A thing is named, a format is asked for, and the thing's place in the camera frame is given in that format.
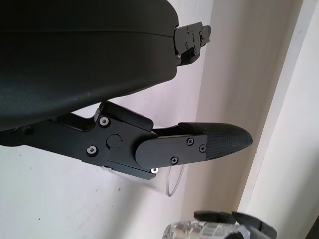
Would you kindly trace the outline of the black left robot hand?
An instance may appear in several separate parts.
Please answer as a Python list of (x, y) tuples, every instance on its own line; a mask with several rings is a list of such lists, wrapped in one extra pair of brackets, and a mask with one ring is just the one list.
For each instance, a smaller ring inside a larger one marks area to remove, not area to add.
[(249, 147), (226, 123), (151, 119), (111, 102), (176, 76), (210, 41), (166, 0), (3, 0), (0, 143), (30, 146), (151, 180), (156, 169)]

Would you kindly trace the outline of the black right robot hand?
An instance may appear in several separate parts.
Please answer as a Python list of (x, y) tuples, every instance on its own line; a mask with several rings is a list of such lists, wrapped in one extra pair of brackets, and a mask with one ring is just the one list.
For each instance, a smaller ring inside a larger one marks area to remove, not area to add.
[(262, 220), (240, 212), (195, 211), (195, 219), (201, 222), (244, 225), (252, 232), (252, 239), (276, 239), (277, 231)]

